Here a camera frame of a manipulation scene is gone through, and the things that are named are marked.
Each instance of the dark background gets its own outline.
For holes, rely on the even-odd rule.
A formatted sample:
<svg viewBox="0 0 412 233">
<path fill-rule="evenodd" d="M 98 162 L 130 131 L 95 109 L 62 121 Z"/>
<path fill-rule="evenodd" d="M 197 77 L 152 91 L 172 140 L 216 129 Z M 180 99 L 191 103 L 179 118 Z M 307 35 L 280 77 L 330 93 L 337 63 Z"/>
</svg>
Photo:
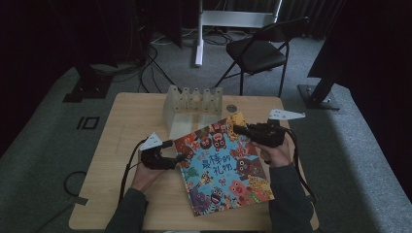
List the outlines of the dark background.
<svg viewBox="0 0 412 233">
<path fill-rule="evenodd" d="M 182 19 L 183 26 L 197 23 L 198 6 L 192 2 L 182 1 L 185 7 L 182 14 L 171 11 L 177 14 L 174 18 Z M 100 12 L 94 11 L 96 4 Z M 129 0 L 71 1 L 70 9 L 76 14 L 68 17 L 72 18 L 72 29 L 84 60 L 116 65 L 114 61 L 142 58 L 145 43 L 140 35 L 133 34 L 135 28 L 148 20 L 139 8 L 141 4 L 138 1 L 134 10 L 130 7 L 133 1 Z M 0 5 L 0 152 L 3 154 L 55 80 L 73 67 L 74 62 L 67 34 L 49 1 L 2 1 Z M 328 30 L 325 45 L 311 71 L 312 77 L 336 79 L 351 90 L 409 198 L 412 193 L 412 183 L 407 180 L 412 165 L 410 5 L 407 1 L 346 1 L 340 17 Z"/>
</svg>

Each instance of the children's book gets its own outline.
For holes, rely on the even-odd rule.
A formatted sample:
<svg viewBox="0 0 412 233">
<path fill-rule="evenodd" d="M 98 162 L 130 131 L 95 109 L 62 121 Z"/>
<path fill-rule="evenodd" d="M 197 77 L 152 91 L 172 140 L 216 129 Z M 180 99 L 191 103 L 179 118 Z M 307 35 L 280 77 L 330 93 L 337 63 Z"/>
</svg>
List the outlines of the children's book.
<svg viewBox="0 0 412 233">
<path fill-rule="evenodd" d="M 234 124 L 246 126 L 241 113 L 174 141 L 195 216 L 274 199 L 255 146 Z"/>
</svg>

